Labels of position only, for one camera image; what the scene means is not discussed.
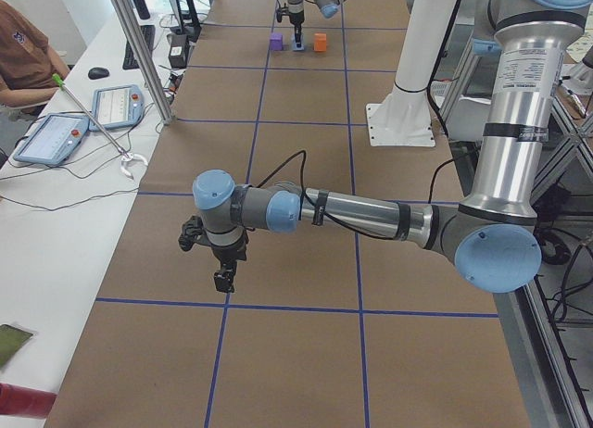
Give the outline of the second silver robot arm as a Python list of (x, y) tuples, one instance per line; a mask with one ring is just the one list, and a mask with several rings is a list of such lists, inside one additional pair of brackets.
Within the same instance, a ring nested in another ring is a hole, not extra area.
[(410, 205), (307, 188), (238, 184), (224, 170), (199, 174), (197, 214), (180, 248), (209, 247), (216, 288), (234, 290), (248, 231), (290, 233), (300, 220), (333, 222), (387, 241), (411, 241), (446, 257), (482, 290), (508, 293), (537, 274), (542, 255), (530, 197), (564, 53), (586, 24), (592, 0), (479, 0), (475, 34), (501, 48), (472, 191), (456, 207)]

